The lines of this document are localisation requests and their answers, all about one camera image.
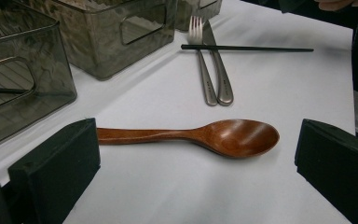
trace clear plastic bin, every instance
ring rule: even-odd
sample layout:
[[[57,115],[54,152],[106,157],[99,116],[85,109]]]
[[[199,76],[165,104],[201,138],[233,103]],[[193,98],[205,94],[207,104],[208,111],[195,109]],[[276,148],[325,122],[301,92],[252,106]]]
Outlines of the clear plastic bin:
[[[75,98],[58,22],[17,3],[0,9],[0,141]]]
[[[173,42],[177,0],[22,0],[61,23],[69,63],[110,78]]]
[[[209,20],[219,14],[221,6],[222,0],[178,0],[175,28],[188,31],[191,16]]]

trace white table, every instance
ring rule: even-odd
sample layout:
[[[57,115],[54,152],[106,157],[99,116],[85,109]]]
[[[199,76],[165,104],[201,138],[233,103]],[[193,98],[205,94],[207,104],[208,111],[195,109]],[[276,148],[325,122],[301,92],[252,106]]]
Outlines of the white table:
[[[270,152],[222,158],[187,142],[100,147],[101,169],[70,223],[346,223],[296,172],[302,119],[354,133],[351,30],[292,14],[224,0],[211,19],[217,43],[314,48],[311,53],[221,51],[234,103],[204,103],[196,53],[186,34],[104,82],[72,67],[78,98],[0,144],[0,183],[7,167],[63,126],[96,118],[100,127],[187,129],[220,119],[255,119],[280,133]],[[216,78],[212,58],[205,60]]]

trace butter knife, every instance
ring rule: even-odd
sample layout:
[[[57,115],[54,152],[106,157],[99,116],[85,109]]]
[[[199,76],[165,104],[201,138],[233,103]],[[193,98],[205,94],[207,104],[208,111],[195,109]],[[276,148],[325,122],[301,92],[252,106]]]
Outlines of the butter knife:
[[[215,46],[213,31],[209,21],[206,21],[203,25],[202,41],[205,45]],[[231,84],[229,82],[226,68],[223,65],[222,58],[218,50],[211,50],[214,64],[216,67],[216,73],[218,75],[218,92],[217,101],[220,105],[231,105],[234,101],[234,94],[232,93]]]

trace chopstick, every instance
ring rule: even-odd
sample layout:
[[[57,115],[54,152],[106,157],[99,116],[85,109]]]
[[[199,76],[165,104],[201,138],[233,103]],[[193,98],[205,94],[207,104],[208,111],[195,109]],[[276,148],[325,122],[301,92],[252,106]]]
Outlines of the chopstick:
[[[5,94],[23,94],[27,91],[28,90],[0,88],[0,93],[5,93]]]
[[[287,49],[287,48],[266,48],[266,47],[245,47],[245,46],[212,46],[212,45],[182,45],[181,49],[208,49],[208,50],[262,50],[280,52],[312,52],[313,49]]]

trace fork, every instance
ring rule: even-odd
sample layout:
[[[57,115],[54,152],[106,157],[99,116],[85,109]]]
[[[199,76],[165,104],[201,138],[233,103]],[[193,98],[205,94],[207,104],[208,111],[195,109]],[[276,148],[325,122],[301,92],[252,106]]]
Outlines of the fork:
[[[191,16],[190,24],[188,27],[188,43],[194,45],[202,44],[202,18]],[[200,60],[202,87],[205,94],[205,102],[210,106],[217,105],[216,93],[214,92],[211,77],[209,76],[202,52],[198,49],[197,53]]]

